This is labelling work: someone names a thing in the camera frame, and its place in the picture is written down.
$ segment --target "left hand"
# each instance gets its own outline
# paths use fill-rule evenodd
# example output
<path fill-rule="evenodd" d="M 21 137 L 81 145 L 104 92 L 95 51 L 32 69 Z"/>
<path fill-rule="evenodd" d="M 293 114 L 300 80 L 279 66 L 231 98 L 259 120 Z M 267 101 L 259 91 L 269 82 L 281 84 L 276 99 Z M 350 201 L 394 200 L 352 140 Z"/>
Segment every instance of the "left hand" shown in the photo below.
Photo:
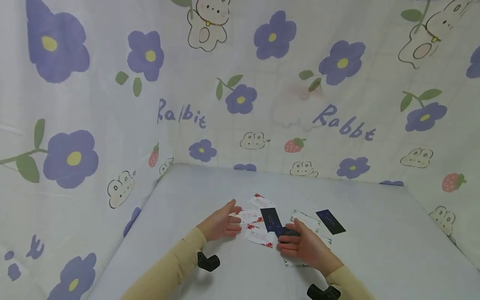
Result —
<path fill-rule="evenodd" d="M 221 237 L 235 237 L 241 231 L 238 223 L 241 219 L 235 216 L 229 216 L 241 210 L 240 206 L 235 206 L 236 200 L 228 202 L 206 218 L 197 228 L 204 234 L 207 241 L 217 240 Z"/>

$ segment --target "beige sleeve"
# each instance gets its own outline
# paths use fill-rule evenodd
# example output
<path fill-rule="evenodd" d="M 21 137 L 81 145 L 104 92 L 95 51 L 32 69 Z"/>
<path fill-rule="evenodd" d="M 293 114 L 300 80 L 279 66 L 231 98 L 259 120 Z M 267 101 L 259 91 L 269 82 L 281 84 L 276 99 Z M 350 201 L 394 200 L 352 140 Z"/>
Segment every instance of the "beige sleeve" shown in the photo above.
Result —
<path fill-rule="evenodd" d="M 375 297 L 346 266 L 335 270 L 326 280 L 328 285 L 340 291 L 339 300 L 375 300 Z"/>
<path fill-rule="evenodd" d="M 197 266 L 197 252 L 207 243 L 193 228 L 170 251 L 145 272 L 123 295 L 122 300 L 167 300 Z"/>

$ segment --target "green stem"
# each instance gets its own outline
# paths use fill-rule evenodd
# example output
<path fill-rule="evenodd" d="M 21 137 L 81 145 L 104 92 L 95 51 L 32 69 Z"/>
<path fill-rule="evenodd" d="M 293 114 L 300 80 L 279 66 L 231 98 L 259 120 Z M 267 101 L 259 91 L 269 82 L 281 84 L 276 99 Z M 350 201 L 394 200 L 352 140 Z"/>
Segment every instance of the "green stem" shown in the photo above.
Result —
<path fill-rule="evenodd" d="M 23 156 L 23 155 L 29 156 L 29 155 L 31 155 L 31 154 L 33 154 L 33 153 L 37 153 L 37 152 L 48 153 L 47 150 L 38 148 L 38 149 L 34 149 L 34 150 L 32 150 L 32 151 L 28 151 L 28 152 L 22 153 L 22 154 L 20 154 L 20 155 L 14 156 L 14 157 L 2 159 L 2 160 L 0 160 L 0 165 L 8 164 L 8 163 L 11 163 L 11 162 L 13 162 L 13 161 L 16 161 L 19 157 L 21 157 L 21 156 Z"/>
<path fill-rule="evenodd" d="M 416 100 L 417 100 L 417 101 L 420 103 L 420 105 L 421 105 L 421 107 L 422 107 L 422 108 L 424 108 L 424 107 L 425 107 L 425 106 L 423 105 L 423 103 L 421 102 L 421 100 L 420 100 L 420 99 L 418 99 L 418 97 L 417 97 L 417 96 L 415 96 L 414 94 L 412 94 L 412 93 L 409 93 L 409 92 L 405 92 L 405 91 L 402 91 L 402 93 L 404 93 L 404 94 L 406 94 L 406 95 L 411 95 L 412 97 L 414 97 L 414 98 L 415 98 L 415 99 L 416 99 Z"/>
<path fill-rule="evenodd" d="M 228 85 L 225 84 L 225 82 L 223 82 L 220 78 L 217 77 L 217 79 L 227 88 L 233 90 L 231 87 L 229 87 Z"/>
<path fill-rule="evenodd" d="M 431 0 L 427 0 L 427 4 L 425 5 L 425 9 L 423 10 L 423 14 L 419 20 L 419 23 L 417 25 L 417 29 L 415 29 L 415 32 L 414 33 L 417 33 L 420 29 L 420 26 L 422 25 L 423 23 L 423 20 L 425 20 L 425 15 L 427 14 L 427 11 L 428 11 L 428 8 L 430 7 L 430 1 Z"/>

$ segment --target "finger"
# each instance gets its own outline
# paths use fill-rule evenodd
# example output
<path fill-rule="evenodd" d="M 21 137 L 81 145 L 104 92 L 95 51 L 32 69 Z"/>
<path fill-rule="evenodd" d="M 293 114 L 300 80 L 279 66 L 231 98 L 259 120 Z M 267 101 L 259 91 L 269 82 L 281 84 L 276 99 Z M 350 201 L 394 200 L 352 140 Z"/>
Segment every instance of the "finger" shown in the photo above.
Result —
<path fill-rule="evenodd" d="M 294 236 L 282 235 L 278 238 L 278 240 L 284 243 L 294 243 L 294 244 L 300 243 L 300 237 L 294 237 Z"/>
<path fill-rule="evenodd" d="M 302 232 L 305 232 L 305 230 L 310 230 L 307 226 L 305 226 L 302 221 L 298 220 L 297 218 L 295 218 L 293 222 L 295 223 L 295 225 L 297 225 L 298 230 L 296 230 L 296 232 L 298 232 L 299 234 L 302 234 Z"/>
<path fill-rule="evenodd" d="M 236 231 L 225 231 L 225 233 L 223 234 L 225 237 L 236 237 L 237 236 L 237 232 Z"/>
<path fill-rule="evenodd" d="M 228 216 L 228 223 L 240 223 L 241 219 L 236 216 Z"/>
<path fill-rule="evenodd" d="M 228 211 L 229 214 L 239 213 L 241 210 L 241 206 L 234 206 L 231 210 Z"/>
<path fill-rule="evenodd" d="M 238 225 L 227 224 L 227 230 L 231 231 L 241 231 L 241 227 Z"/>
<path fill-rule="evenodd" d="M 299 253 L 294 250 L 282 249 L 282 254 L 289 257 L 298 257 Z"/>
<path fill-rule="evenodd" d="M 294 250 L 298 251 L 299 246 L 297 244 L 277 244 L 277 248 L 285 250 Z"/>
<path fill-rule="evenodd" d="M 225 206 L 222 207 L 222 210 L 227 211 L 229 214 L 234 213 L 232 211 L 232 208 L 235 206 L 236 202 L 237 200 L 235 199 L 230 200 L 230 202 L 228 202 L 227 204 L 225 204 Z"/>
<path fill-rule="evenodd" d="M 288 223 L 288 224 L 285 224 L 285 227 L 287 227 L 287 228 L 290 229 L 290 230 L 294 230 L 294 231 L 300 233 L 300 231 L 299 231 L 299 229 L 298 229 L 298 226 L 295 225 L 295 224 Z"/>

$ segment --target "black clip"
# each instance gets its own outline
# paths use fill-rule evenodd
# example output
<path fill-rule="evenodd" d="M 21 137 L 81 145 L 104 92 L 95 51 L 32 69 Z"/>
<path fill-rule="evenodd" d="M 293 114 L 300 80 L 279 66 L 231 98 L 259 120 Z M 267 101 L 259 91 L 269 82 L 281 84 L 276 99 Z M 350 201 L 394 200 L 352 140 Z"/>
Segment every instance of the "black clip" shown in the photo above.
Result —
<path fill-rule="evenodd" d="M 307 296 L 312 300 L 337 300 L 340 298 L 340 291 L 334 287 L 328 287 L 325 291 L 312 284 L 307 291 Z"/>
<path fill-rule="evenodd" d="M 207 258 L 201 251 L 197 253 L 197 262 L 200 268 L 207 270 L 208 272 L 212 272 L 220 265 L 220 259 L 218 256 L 212 255 Z"/>

